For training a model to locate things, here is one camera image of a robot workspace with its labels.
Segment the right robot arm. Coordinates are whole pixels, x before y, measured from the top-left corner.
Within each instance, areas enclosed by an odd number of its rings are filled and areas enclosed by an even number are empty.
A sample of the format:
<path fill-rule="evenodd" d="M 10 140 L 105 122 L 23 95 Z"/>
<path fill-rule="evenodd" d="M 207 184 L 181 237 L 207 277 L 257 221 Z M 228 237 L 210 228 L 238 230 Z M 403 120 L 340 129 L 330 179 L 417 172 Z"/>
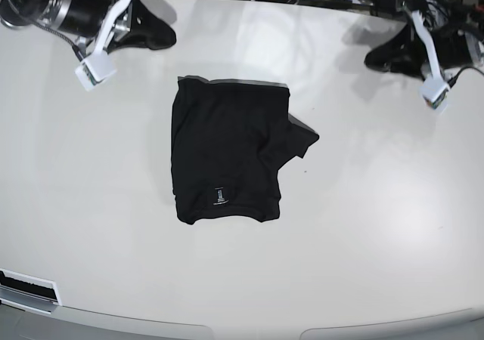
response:
<path fill-rule="evenodd" d="M 83 59 L 120 1 L 1 0 L 1 22 L 10 29 L 36 26 L 64 40 Z M 107 26 L 107 40 L 102 46 L 107 53 L 123 48 L 157 51 L 172 47 L 176 41 L 168 23 L 150 12 L 141 0 L 129 0 Z"/>

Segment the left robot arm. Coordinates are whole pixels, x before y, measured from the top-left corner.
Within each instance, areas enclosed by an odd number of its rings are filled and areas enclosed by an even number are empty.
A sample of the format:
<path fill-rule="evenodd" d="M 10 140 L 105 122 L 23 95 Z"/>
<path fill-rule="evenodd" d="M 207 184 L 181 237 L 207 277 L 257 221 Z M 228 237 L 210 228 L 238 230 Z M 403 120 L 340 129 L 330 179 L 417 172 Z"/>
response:
<path fill-rule="evenodd" d="M 456 81 L 464 70 L 483 65 L 483 0 L 372 0 L 371 13 L 405 23 L 390 40 L 373 48 L 365 66 L 425 80 L 435 73 Z"/>

